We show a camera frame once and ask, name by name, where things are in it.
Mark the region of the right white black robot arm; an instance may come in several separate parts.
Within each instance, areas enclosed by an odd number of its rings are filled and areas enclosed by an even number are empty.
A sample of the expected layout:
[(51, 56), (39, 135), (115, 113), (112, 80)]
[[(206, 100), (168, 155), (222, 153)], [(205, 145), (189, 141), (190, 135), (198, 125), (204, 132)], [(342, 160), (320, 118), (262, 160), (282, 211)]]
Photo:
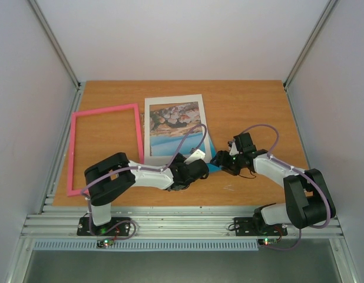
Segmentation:
[(323, 229), (336, 215), (336, 208), (322, 173), (289, 165), (267, 150), (258, 150), (249, 133), (241, 133), (229, 142), (211, 164), (238, 176), (243, 169), (262, 175), (284, 190), (285, 203), (270, 204), (254, 210), (253, 227), (268, 233), (276, 224), (290, 223), (295, 228)]

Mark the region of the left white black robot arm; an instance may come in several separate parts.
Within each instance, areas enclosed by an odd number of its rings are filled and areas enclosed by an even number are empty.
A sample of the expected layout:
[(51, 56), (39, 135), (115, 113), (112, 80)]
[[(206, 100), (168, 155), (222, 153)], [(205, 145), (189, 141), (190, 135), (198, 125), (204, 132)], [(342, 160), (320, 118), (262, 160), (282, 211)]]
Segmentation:
[(198, 150), (186, 158), (177, 154), (164, 166), (136, 163), (125, 153), (116, 153), (84, 172), (86, 187), (81, 194), (88, 199), (91, 227), (99, 235), (112, 228), (111, 203), (131, 187), (154, 187), (166, 191), (187, 189), (209, 176), (209, 167)]

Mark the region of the pink photo frame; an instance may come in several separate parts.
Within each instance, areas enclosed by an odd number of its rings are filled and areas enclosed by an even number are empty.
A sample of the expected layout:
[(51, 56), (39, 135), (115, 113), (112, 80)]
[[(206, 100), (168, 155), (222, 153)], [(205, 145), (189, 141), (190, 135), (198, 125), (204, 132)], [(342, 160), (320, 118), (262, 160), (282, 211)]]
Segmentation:
[(67, 167), (67, 196), (74, 197), (78, 196), (80, 192), (73, 188), (74, 182), (74, 156), (75, 156), (75, 139), (76, 139), (76, 125), (78, 117), (93, 116), (99, 114), (113, 113), (125, 110), (134, 110), (134, 120), (135, 120), (135, 132), (137, 138), (137, 149), (140, 162), (144, 161), (144, 146), (143, 138), (141, 134), (141, 123), (140, 123), (140, 112), (137, 103), (123, 104), (118, 106), (95, 108), (91, 110), (76, 111), (71, 114), (71, 124), (70, 124), (70, 141), (68, 148), (68, 167)]

